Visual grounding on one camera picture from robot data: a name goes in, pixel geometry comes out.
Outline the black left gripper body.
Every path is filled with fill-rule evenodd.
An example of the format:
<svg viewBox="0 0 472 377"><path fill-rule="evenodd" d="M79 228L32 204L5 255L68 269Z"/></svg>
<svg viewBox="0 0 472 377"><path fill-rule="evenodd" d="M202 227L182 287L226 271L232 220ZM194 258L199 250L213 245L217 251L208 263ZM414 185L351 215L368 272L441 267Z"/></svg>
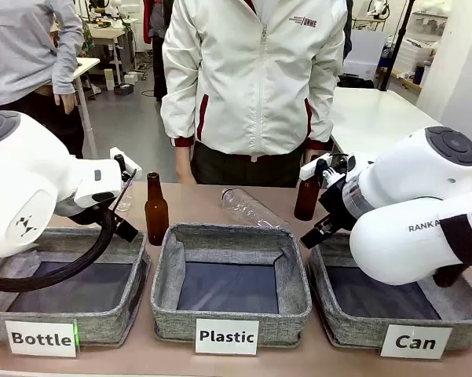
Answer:
<svg viewBox="0 0 472 377"><path fill-rule="evenodd" d="M133 242L138 235L136 228L115 213L103 213L101 228L108 234L117 235L128 243Z"/></svg>

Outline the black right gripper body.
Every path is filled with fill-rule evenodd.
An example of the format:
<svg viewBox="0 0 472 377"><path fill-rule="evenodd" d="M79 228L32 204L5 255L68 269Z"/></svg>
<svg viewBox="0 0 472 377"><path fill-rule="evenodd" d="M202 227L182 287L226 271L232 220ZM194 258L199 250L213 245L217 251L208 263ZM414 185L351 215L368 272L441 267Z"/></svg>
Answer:
<svg viewBox="0 0 472 377"><path fill-rule="evenodd" d="M345 180L336 181L319 198L319 203L327 211L327 215L319 222L323 232L337 232L340 229L350 231L356 223L356 218L343 202L342 190L345 183Z"/></svg>

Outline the person's right hand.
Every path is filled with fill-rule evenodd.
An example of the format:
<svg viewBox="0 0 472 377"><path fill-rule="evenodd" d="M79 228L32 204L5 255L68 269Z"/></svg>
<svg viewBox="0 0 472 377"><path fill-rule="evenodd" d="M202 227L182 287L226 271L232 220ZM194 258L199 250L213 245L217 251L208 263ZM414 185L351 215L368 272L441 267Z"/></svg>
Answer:
<svg viewBox="0 0 472 377"><path fill-rule="evenodd" d="M175 148L176 172L178 181L181 184L196 184L191 168L191 151L191 147Z"/></svg>

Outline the grey shirt person's hand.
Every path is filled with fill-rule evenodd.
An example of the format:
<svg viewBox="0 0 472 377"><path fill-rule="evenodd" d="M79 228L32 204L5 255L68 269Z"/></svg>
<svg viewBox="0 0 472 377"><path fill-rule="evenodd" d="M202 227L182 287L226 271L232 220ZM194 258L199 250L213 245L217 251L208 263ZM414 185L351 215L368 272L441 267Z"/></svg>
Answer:
<svg viewBox="0 0 472 377"><path fill-rule="evenodd" d="M70 94L55 94L54 101L56 106L63 105L64 113L69 115L77 105L77 98L75 93Z"/></svg>

